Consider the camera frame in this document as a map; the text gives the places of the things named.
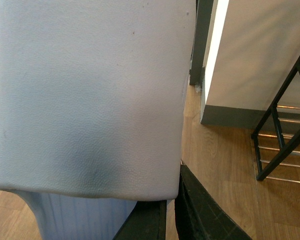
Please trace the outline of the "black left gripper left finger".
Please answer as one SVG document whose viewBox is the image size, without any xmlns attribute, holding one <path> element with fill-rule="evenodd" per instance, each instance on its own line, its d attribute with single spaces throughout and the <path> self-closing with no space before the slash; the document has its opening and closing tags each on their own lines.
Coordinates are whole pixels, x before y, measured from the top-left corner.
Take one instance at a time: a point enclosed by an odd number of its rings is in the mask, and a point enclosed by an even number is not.
<svg viewBox="0 0 300 240">
<path fill-rule="evenodd" d="M 114 236 L 115 240 L 164 240 L 167 201 L 138 201 Z"/>
</svg>

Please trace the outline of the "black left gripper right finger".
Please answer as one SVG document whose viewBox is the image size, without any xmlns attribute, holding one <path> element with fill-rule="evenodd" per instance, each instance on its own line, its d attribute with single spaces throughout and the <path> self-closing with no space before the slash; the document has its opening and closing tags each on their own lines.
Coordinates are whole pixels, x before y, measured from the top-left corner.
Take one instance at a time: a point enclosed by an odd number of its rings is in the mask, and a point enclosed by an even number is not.
<svg viewBox="0 0 300 240">
<path fill-rule="evenodd" d="M 174 200 L 180 240 L 250 240 L 251 237 L 212 198 L 186 165 L 180 166 Z"/>
</svg>

